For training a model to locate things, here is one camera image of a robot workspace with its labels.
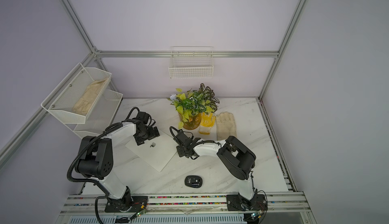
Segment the white laptop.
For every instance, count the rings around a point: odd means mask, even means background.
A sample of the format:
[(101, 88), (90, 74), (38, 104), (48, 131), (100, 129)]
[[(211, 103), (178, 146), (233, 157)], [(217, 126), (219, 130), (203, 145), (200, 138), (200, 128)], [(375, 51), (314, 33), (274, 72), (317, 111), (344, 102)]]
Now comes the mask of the white laptop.
[(177, 152), (176, 147), (177, 143), (173, 138), (162, 131), (160, 131), (160, 136), (146, 140), (142, 145), (138, 146), (134, 138), (126, 144), (126, 148), (157, 172), (161, 172), (173, 158)]

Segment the black wireless mouse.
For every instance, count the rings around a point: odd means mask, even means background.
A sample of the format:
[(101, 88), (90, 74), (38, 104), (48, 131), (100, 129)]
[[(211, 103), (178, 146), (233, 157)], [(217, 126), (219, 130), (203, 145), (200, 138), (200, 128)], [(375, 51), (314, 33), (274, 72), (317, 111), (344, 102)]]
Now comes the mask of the black wireless mouse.
[(184, 180), (185, 186), (198, 189), (203, 185), (203, 179), (197, 175), (188, 175)]

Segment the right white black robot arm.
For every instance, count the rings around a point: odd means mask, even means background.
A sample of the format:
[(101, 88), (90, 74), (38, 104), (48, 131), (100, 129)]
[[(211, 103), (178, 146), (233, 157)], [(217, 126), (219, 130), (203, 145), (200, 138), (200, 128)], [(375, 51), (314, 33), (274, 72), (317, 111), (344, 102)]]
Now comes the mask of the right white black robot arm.
[(218, 157), (229, 173), (238, 180), (237, 194), (226, 196), (229, 211), (267, 212), (267, 197), (254, 187), (252, 170), (255, 167), (255, 154), (234, 136), (225, 140), (213, 141), (187, 136), (188, 132), (171, 126), (170, 133), (177, 143), (179, 157), (196, 160), (199, 157)]

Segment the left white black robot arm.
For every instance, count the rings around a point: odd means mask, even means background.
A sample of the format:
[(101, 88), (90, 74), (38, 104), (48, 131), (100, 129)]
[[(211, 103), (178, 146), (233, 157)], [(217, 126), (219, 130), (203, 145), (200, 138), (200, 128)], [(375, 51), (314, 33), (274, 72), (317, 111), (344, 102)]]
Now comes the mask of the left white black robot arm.
[(155, 120), (146, 112), (137, 111), (134, 118), (127, 116), (125, 120), (114, 123), (98, 136), (85, 136), (80, 144), (79, 153), (67, 171), (67, 179), (71, 182), (91, 182), (104, 193), (96, 197), (94, 203), (98, 223), (103, 220), (99, 215), (98, 201), (107, 200), (107, 212), (132, 212), (130, 218), (121, 218), (121, 223), (130, 223), (141, 216), (147, 207), (147, 196), (132, 197), (128, 186), (124, 185), (113, 172), (113, 147), (124, 139), (135, 139), (138, 146), (147, 140), (158, 137), (159, 131)]

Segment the yellow glass cup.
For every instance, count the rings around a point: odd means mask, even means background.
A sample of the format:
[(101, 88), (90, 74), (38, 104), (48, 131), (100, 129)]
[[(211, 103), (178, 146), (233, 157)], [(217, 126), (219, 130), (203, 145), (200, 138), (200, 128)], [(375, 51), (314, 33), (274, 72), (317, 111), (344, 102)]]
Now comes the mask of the yellow glass cup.
[(213, 113), (202, 113), (201, 122), (199, 126), (199, 133), (203, 135), (209, 135), (211, 129), (215, 125), (216, 117)]

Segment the potted green plant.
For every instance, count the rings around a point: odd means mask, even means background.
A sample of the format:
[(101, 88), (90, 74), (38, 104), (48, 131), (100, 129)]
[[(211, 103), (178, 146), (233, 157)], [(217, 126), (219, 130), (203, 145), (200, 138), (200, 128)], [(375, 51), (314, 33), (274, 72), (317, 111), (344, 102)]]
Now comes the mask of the potted green plant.
[(176, 91), (167, 100), (179, 115), (178, 129), (194, 130), (200, 126), (203, 114), (210, 115), (218, 110), (219, 99), (214, 90), (203, 83), (197, 90), (177, 88)]

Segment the beige work glove on table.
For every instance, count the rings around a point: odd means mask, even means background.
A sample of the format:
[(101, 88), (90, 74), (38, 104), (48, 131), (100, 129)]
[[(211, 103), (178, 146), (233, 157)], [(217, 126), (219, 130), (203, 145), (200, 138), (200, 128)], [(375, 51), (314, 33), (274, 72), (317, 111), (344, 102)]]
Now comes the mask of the beige work glove on table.
[(217, 140), (225, 140), (230, 136), (237, 137), (235, 117), (230, 112), (222, 112), (216, 116)]

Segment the beige glove in basket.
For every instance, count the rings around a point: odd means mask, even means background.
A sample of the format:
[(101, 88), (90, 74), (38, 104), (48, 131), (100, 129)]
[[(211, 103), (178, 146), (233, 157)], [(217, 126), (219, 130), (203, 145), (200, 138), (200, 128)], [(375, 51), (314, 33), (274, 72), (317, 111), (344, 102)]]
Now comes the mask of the beige glove in basket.
[(92, 108), (107, 79), (97, 80), (87, 86), (84, 94), (72, 108), (72, 112), (85, 116)]

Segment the white two-tier wall basket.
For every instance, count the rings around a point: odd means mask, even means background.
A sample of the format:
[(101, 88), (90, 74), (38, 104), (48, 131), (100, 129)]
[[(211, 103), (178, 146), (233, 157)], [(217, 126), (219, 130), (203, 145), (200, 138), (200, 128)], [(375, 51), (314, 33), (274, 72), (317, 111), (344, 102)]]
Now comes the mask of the white two-tier wall basket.
[(97, 136), (108, 127), (123, 95), (113, 91), (111, 73), (78, 64), (41, 107), (78, 137)]

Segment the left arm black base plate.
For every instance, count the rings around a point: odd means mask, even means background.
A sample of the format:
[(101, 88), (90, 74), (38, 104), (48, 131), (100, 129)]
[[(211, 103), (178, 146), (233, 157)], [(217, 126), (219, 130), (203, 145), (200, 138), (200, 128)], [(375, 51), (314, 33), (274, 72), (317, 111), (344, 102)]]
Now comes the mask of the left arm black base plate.
[(107, 199), (107, 205), (104, 212), (119, 213), (119, 212), (139, 212), (146, 209), (148, 203), (148, 196), (131, 196), (129, 199)]

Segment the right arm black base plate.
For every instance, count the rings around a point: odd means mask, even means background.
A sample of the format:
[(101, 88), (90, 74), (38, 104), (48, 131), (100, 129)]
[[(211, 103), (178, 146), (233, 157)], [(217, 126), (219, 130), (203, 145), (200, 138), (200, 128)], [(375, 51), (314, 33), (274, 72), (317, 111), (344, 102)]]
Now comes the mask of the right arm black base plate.
[(267, 211), (267, 200), (265, 195), (254, 194), (251, 200), (245, 199), (240, 194), (227, 195), (228, 211)]

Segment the aluminium frame profiles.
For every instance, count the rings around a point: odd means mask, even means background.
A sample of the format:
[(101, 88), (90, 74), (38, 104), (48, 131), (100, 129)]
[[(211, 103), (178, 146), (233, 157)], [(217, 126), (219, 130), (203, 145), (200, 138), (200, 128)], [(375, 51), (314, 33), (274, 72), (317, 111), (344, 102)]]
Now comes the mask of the aluminium frame profiles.
[[(285, 50), (292, 38), (295, 28), (301, 18), (303, 10), (308, 0), (299, 0), (297, 7), (293, 13), (292, 19), (288, 25), (285, 36), (282, 40), (281, 46), (278, 51), (99, 51), (93, 47), (93, 43), (84, 26), (76, 14), (74, 6), (70, 0), (59, 0), (63, 6), (66, 14), (70, 18), (72, 24), (75, 26), (77, 32), (83, 39), (83, 42), (87, 45), (89, 54), (85, 57), (82, 63), (76, 65), (69, 74), (59, 83), (59, 85), (49, 94), (48, 98), (45, 99), (45, 103), (49, 102), (52, 97), (56, 94), (64, 91), (68, 83), (75, 79), (80, 72), (83, 71), (84, 67), (87, 66), (91, 61), (97, 60), (98, 64), (105, 69), (105, 65), (101, 61), (102, 58), (112, 57), (134, 57), (134, 58), (192, 58), (195, 61), (199, 60), (201, 56), (211, 56), (212, 58), (236, 58), (236, 57), (263, 57), (263, 58), (274, 58), (274, 63), (269, 71), (263, 88), (260, 91), (259, 98), (263, 99), (267, 89), (270, 85), (271, 80), (275, 74), (277, 67), (285, 53)], [(13, 136), (13, 138), (1, 149), (1, 168), (5, 168), (8, 162), (13, 158), (16, 152), (21, 146), (34, 134), (36, 129), (45, 118), (47, 111), (45, 107), (39, 108), (33, 116), (22, 126), (22, 128)]]

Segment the aluminium front rail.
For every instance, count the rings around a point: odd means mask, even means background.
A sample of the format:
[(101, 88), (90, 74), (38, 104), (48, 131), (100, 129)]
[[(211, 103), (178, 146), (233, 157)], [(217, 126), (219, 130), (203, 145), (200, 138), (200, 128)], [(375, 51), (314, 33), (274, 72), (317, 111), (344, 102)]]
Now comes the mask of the aluminium front rail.
[(57, 224), (314, 224), (316, 220), (302, 192), (260, 193), (258, 210), (233, 210), (227, 194), (133, 195), (129, 212), (108, 213), (106, 199), (70, 195)]

